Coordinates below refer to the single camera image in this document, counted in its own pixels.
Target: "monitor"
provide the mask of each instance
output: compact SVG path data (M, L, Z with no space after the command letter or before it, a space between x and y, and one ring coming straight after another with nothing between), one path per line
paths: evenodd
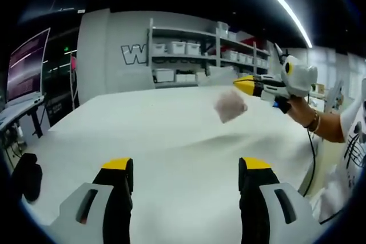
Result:
M8 103L28 94L42 94L42 64L49 32L40 32L12 52L7 73Z

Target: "white tablecloth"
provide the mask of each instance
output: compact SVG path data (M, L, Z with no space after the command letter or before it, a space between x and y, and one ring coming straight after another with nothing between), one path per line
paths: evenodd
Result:
M50 224L78 186L113 159L134 160L130 235L140 243L240 243L238 159L266 160L299 188L312 161L305 129L269 102L240 95L248 111L222 124L213 105L232 87L102 95L57 123L30 148L41 195L28 205Z

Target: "human hand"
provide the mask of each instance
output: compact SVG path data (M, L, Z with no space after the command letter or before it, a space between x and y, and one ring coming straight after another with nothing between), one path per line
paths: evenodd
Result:
M308 126L312 122L315 111L308 105L305 98L292 96L288 103L292 107L288 114L293 120L303 126Z

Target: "plastic bin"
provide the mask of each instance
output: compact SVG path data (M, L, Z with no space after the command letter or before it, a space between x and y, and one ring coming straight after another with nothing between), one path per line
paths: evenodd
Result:
M230 61L237 61L238 60L238 52L227 50L222 54L222 57L228 59Z
M186 74L177 74L176 75L176 82L186 82L187 77Z
M263 64L263 67L265 67L266 69L269 68L268 60L263 59L262 64Z
M238 53L238 61L242 64L246 64L246 54Z
M187 82L195 82L196 81L196 75L195 74L186 74L186 81Z
M221 30L225 30L226 32L229 31L229 25L227 23L218 21L217 22L217 27Z
M230 40L236 41L236 33L233 33L232 31L228 32L228 38Z
M216 34L221 38L228 38L228 31L216 28Z
M153 44L153 54L161 55L165 54L166 45L165 44Z
M198 71L197 73L196 73L196 80L197 80L197 82L201 82L201 81L204 81L204 80L206 80L206 74L205 74L205 72L204 71Z
M174 70L172 69L155 69L156 81L159 82L173 82Z
M187 55L201 55L201 45L196 43L187 43L185 46L185 54Z
M253 57L251 55L246 56L246 64L253 65Z
M267 63L267 60L264 60L262 58L258 58L258 66L263 67L263 68L267 68L266 63Z
M186 42L171 41L168 43L169 54L185 54Z

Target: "white t-shirt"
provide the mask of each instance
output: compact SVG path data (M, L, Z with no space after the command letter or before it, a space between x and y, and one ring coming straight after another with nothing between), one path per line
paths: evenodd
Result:
M313 215L319 221L343 208L366 165L366 78L360 96L341 114L341 127L345 148L313 203Z

